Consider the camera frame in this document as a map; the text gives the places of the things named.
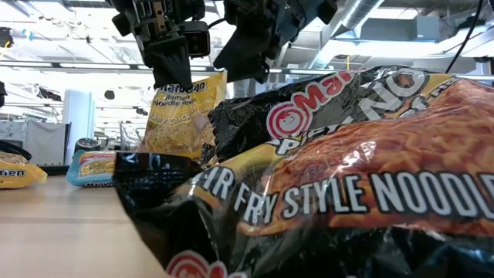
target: maruchan logo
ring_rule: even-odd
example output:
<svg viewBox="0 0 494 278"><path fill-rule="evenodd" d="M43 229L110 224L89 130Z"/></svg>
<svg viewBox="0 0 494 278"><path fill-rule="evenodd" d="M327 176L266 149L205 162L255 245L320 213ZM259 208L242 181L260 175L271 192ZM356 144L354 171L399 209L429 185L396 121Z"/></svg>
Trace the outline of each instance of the maruchan logo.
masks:
<svg viewBox="0 0 494 278"><path fill-rule="evenodd" d="M313 113L338 96L354 75L339 72L306 86L305 92L292 95L291 101L279 103L268 114L266 126L271 138L287 137L309 129Z"/></svg>
<svg viewBox="0 0 494 278"><path fill-rule="evenodd" d="M189 91L187 91L186 89L184 89L184 87L178 84L167 85L162 88L162 91L167 93L198 93L207 89L208 89L208 85L206 84L206 82L200 82L194 84L194 87L192 87L192 89Z"/></svg>
<svg viewBox="0 0 494 278"><path fill-rule="evenodd" d="M247 278L245 273L228 274L226 266L221 261L209 264L208 261L194 251L182 251L169 262L167 273L177 278Z"/></svg>

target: stir fry noodle package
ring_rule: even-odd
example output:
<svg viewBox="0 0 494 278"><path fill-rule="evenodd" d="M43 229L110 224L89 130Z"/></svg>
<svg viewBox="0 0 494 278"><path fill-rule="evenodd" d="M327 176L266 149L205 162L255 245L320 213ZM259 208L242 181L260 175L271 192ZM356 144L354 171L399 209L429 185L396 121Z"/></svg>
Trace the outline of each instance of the stir fry noodle package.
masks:
<svg viewBox="0 0 494 278"><path fill-rule="evenodd" d="M353 106L352 124L309 121L147 208L125 194L146 182L121 175L121 201L168 274L494 276L494 89L401 67L339 76L367 78L341 91L353 105L328 100Z"/></svg>
<svg viewBox="0 0 494 278"><path fill-rule="evenodd" d="M225 100L209 114L218 160L307 130L410 115L423 110L424 97L450 78L410 67L382 66L342 71L254 97Z"/></svg>

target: cable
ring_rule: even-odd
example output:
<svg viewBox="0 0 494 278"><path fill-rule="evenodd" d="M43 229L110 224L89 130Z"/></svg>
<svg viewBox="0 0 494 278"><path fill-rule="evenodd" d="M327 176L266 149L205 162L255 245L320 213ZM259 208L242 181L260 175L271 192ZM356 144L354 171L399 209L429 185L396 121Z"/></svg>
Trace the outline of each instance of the cable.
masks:
<svg viewBox="0 0 494 278"><path fill-rule="evenodd" d="M475 26L477 25L477 20L479 19L480 12L482 11L482 4L483 3L484 3L484 0L479 0L479 6L477 7L477 12L475 13L475 17L473 19L472 26L470 26L470 30L466 34L466 37L462 43L462 46L460 46L460 49L458 49L458 52L455 55L455 58L453 58L453 60L449 64L448 69L446 70L446 73L449 73L451 68L455 65L456 60L458 59L458 57L460 57L460 54L462 54L463 49L465 48L466 44L469 42L470 36L472 35L473 30L475 29Z"/></svg>
<svg viewBox="0 0 494 278"><path fill-rule="evenodd" d="M210 25L208 25L208 28L211 29L211 28L215 27L216 25L224 22L225 20L226 19L218 19L218 20L214 21L213 23L211 23Z"/></svg>

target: plastic wrapper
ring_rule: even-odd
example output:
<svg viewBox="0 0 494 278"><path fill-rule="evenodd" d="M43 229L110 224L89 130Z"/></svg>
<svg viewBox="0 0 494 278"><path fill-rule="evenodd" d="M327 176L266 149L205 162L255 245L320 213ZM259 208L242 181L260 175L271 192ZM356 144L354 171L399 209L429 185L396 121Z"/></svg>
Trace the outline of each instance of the plastic wrapper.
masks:
<svg viewBox="0 0 494 278"><path fill-rule="evenodd" d="M254 97L225 100L209 114L215 127L218 160L232 158L272 138L412 114L424 109L416 96L449 78L406 66L382 66L332 73Z"/></svg>
<svg viewBox="0 0 494 278"><path fill-rule="evenodd" d="M134 151L140 147L146 133L145 124L120 124L120 149Z"/></svg>
<svg viewBox="0 0 494 278"><path fill-rule="evenodd" d="M47 174L19 154L0 152L0 188L24 188L46 183Z"/></svg>
<svg viewBox="0 0 494 278"><path fill-rule="evenodd" d="M199 160L203 144L215 144L208 113L225 99L226 72L193 85L190 92L177 84L156 90L140 151Z"/></svg>
<svg viewBox="0 0 494 278"><path fill-rule="evenodd" d="M115 154L115 151L78 150L72 156L72 164L66 175L67 181L72 185L87 188L113 186Z"/></svg>
<svg viewBox="0 0 494 278"><path fill-rule="evenodd" d="M176 277L494 276L494 89L417 69L401 81L392 69L353 73L374 77L367 115L392 105L375 111L389 119L272 139L146 209L125 188L147 183L116 181L164 269Z"/></svg>

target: wooden table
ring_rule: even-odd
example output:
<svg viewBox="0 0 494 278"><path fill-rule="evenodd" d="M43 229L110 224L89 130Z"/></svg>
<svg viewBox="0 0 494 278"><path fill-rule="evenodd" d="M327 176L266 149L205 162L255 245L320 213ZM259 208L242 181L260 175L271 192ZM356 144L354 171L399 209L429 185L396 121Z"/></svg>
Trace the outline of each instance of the wooden table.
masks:
<svg viewBox="0 0 494 278"><path fill-rule="evenodd" d="M161 278L113 188L75 188L65 177L0 190L5 278Z"/></svg>

